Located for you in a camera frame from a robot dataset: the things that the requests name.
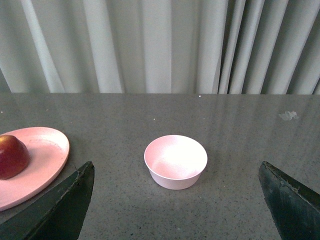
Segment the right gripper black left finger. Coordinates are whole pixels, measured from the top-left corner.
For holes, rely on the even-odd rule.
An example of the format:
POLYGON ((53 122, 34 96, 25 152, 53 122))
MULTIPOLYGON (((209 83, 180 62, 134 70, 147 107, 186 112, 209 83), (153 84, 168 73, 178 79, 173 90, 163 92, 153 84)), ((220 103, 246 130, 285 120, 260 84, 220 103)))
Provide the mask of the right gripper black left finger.
POLYGON ((95 181, 88 161, 64 181, 0 225, 2 240, 76 240, 86 217, 95 181))

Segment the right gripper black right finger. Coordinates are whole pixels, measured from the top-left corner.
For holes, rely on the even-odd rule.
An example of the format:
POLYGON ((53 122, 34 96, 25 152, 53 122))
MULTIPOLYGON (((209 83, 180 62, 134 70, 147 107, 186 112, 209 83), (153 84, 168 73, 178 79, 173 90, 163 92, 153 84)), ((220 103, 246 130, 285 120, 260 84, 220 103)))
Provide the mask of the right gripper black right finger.
POLYGON ((320 195, 267 161, 258 178, 281 239, 318 240, 320 195))

